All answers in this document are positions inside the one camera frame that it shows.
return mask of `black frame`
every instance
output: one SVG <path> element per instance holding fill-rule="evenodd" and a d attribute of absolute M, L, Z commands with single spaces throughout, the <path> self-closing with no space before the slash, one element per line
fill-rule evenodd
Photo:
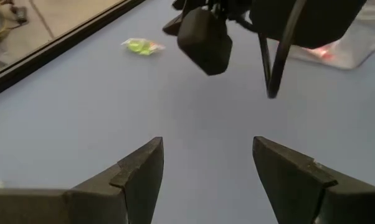
<path fill-rule="evenodd" d="M 60 37 L 50 41 L 48 44 L 39 47 L 24 58 L 5 66 L 0 70 L 0 93 L 144 1 L 145 0 L 124 0 L 119 2 Z"/>

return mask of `floor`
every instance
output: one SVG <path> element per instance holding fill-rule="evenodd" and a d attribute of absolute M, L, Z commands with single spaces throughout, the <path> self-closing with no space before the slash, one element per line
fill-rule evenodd
<path fill-rule="evenodd" d="M 29 23 L 12 30 L 0 44 L 11 60 L 17 60 L 34 49 L 85 22 L 122 0 L 14 0 L 25 6 Z M 0 7 L 0 27 L 5 15 L 7 27 L 16 26 L 9 6 Z"/>

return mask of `black cable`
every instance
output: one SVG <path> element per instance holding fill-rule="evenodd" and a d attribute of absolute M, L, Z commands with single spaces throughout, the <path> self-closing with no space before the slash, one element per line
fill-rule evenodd
<path fill-rule="evenodd" d="M 279 91 L 288 52 L 290 51 L 290 46 L 293 43 L 295 27 L 305 3 L 306 0 L 296 0 L 290 13 L 290 17 L 287 20 L 285 30 L 283 31 L 282 39 L 277 47 L 276 57 L 272 69 L 270 68 L 267 38 L 263 34 L 258 33 L 265 84 L 267 86 L 267 94 L 269 98 L 275 98 Z M 238 18 L 236 19 L 236 22 L 247 30 L 255 32 L 253 25 L 247 22 L 244 18 Z"/>

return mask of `blue table surface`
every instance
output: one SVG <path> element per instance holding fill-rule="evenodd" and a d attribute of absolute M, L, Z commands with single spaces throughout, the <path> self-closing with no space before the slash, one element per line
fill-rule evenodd
<path fill-rule="evenodd" d="M 147 0 L 0 94 L 0 179 L 69 188 L 164 137 L 153 223 L 276 223 L 252 159 L 265 136 L 375 185 L 375 54 L 342 71 L 289 60 L 268 100 L 257 36 L 230 23 L 227 72 L 207 77 L 164 35 L 177 12 Z M 120 44 L 156 40 L 140 57 Z"/>

